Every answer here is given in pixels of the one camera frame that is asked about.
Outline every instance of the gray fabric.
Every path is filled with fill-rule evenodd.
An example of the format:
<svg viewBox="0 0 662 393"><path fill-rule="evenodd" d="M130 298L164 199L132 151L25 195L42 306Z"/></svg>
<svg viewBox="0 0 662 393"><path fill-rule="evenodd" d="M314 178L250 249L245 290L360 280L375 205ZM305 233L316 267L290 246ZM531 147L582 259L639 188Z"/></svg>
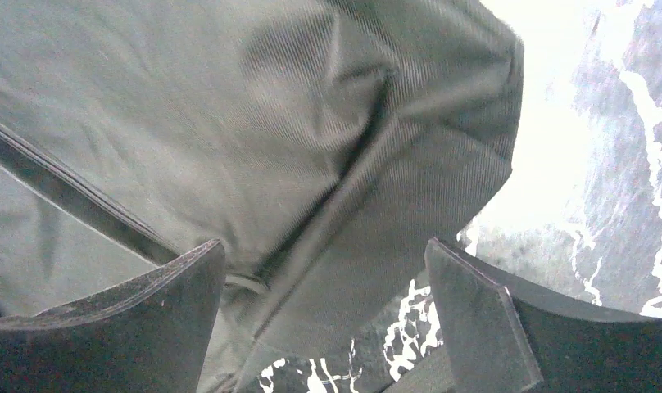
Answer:
<svg viewBox="0 0 662 393"><path fill-rule="evenodd" d="M6 314L35 315L155 267L0 166L0 307Z"/></svg>
<svg viewBox="0 0 662 393"><path fill-rule="evenodd" d="M0 0L0 129L166 249L221 239L270 288L223 295L216 391L345 345L482 208L510 172L521 57L470 0ZM58 252L145 267L67 236Z"/></svg>

